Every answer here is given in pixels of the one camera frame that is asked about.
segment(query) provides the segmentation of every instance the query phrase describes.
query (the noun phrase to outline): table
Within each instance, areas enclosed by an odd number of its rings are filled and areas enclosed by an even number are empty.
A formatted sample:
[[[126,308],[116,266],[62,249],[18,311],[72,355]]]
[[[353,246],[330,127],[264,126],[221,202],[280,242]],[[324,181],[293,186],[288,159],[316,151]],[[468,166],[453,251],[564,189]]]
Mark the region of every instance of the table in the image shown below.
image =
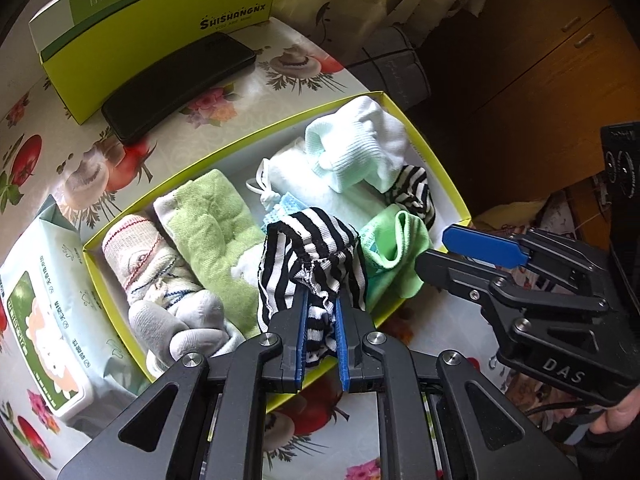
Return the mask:
[[[254,69],[207,91],[133,146],[117,141],[100,112],[76,124],[46,78],[33,86],[0,123],[0,261],[49,194],[87,241],[210,152],[295,113],[366,91],[333,58],[274,18],[232,36],[256,51]],[[505,368],[495,363],[491,328],[465,301],[425,287],[386,328],[420,351],[460,350],[498,386],[506,379]],[[48,412],[9,332],[0,334],[0,346],[0,417],[34,468],[53,480],[88,438]],[[379,475],[373,394],[340,396],[326,388],[314,402],[281,411],[290,416],[276,415],[276,429],[284,429],[267,439],[265,478]]]

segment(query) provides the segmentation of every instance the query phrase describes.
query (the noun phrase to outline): drawer handle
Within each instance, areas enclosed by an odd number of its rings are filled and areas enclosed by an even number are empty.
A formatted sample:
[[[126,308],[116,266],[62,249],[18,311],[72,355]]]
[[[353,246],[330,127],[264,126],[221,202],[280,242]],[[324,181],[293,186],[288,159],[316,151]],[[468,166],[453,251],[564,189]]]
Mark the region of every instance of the drawer handle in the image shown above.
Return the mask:
[[[569,21],[569,23],[567,23],[563,28],[561,28],[560,30],[562,30],[563,32],[568,32],[570,28],[572,28],[576,23],[578,23],[581,20],[580,16],[576,16],[574,19],[572,19],[571,21]]]
[[[582,38],[580,41],[578,41],[577,43],[574,44],[575,48],[582,48],[584,47],[587,43],[589,43],[593,38],[595,38],[596,35],[593,32],[590,32],[589,34],[587,34],[584,38]]]

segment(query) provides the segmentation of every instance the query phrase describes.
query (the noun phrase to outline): black smartphone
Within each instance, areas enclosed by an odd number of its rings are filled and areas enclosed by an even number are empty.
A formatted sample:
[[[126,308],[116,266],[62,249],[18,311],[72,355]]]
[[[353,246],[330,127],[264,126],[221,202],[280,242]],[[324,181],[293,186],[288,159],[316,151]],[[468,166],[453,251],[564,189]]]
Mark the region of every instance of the black smartphone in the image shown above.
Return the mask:
[[[253,50],[214,32],[129,79],[105,101],[102,114],[120,142],[133,144],[172,112],[254,62]]]

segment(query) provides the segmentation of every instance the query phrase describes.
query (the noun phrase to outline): green sock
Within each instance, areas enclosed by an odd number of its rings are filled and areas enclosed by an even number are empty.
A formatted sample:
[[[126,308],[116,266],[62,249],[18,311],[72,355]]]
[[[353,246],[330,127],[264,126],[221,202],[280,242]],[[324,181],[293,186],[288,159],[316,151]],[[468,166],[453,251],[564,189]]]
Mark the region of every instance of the green sock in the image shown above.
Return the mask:
[[[367,266],[367,311],[391,288],[400,298],[412,298],[422,286],[415,259],[431,247],[424,222],[416,215],[388,206],[360,231]]]
[[[260,333],[258,289],[230,270],[264,242],[249,208],[219,170],[190,180],[154,203],[160,222],[202,286],[217,294],[225,317],[245,337]]]

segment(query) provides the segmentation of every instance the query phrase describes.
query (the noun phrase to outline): black and white striped sock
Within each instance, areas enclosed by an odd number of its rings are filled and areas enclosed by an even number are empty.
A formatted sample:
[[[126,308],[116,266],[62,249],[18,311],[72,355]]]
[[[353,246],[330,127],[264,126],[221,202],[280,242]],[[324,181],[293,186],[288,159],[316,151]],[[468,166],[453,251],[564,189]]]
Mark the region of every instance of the black and white striped sock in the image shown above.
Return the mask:
[[[269,224],[258,268],[258,325],[291,308],[297,284],[309,289],[306,363],[334,354],[335,300],[346,286],[351,304],[364,310],[367,276],[357,231],[317,207]]]
[[[431,229],[436,219],[436,209],[431,201],[427,183],[427,170],[419,166],[402,167],[398,178],[385,192],[388,204],[398,204],[402,209],[420,218],[427,229]]]

